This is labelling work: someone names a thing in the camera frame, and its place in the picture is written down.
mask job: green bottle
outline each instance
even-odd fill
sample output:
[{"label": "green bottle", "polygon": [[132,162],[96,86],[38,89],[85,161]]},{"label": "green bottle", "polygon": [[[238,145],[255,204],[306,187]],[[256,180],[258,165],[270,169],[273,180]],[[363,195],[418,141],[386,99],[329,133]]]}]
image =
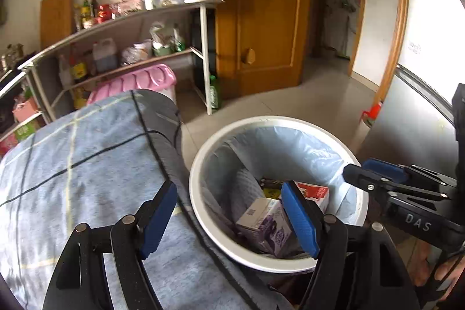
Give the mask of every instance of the green bottle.
[{"label": "green bottle", "polygon": [[221,99],[219,97],[218,81],[213,74],[210,75],[210,94],[209,95],[210,95],[210,102],[212,104],[212,109],[218,110],[221,107]]}]

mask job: wooden board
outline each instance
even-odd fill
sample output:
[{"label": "wooden board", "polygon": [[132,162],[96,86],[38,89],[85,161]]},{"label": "wooden board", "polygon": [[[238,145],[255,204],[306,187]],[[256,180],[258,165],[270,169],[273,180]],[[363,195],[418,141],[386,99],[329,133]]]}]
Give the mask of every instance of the wooden board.
[{"label": "wooden board", "polygon": [[225,97],[295,86],[310,0],[225,0],[216,14],[217,72]]},{"label": "wooden board", "polygon": [[40,2],[40,48],[45,49],[73,33],[73,0]]}]

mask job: door panel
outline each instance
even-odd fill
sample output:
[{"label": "door panel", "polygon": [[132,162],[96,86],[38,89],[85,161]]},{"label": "door panel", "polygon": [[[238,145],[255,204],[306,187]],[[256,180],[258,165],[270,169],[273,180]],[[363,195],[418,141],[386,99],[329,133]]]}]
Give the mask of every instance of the door panel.
[{"label": "door panel", "polygon": [[225,97],[298,85],[310,0],[224,0],[217,68]]}]

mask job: floor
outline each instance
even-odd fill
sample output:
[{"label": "floor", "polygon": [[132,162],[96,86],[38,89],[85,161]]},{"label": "floor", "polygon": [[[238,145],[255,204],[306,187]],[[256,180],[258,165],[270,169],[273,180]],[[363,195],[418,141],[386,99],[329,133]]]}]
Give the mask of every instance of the floor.
[{"label": "floor", "polygon": [[349,145],[362,111],[371,106],[374,92],[347,76],[348,63],[342,58],[307,59],[301,85],[224,101],[212,116],[206,114],[195,92],[178,93],[186,166],[191,167],[198,149],[213,133],[253,116],[278,115],[305,120]]}]

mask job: doorway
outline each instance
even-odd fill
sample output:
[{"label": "doorway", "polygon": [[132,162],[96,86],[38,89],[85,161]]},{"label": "doorway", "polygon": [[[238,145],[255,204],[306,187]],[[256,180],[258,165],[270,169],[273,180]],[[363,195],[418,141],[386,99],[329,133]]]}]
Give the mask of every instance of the doorway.
[{"label": "doorway", "polygon": [[364,6],[365,0],[315,0],[310,27],[311,55],[347,59],[350,76],[359,46]]}]

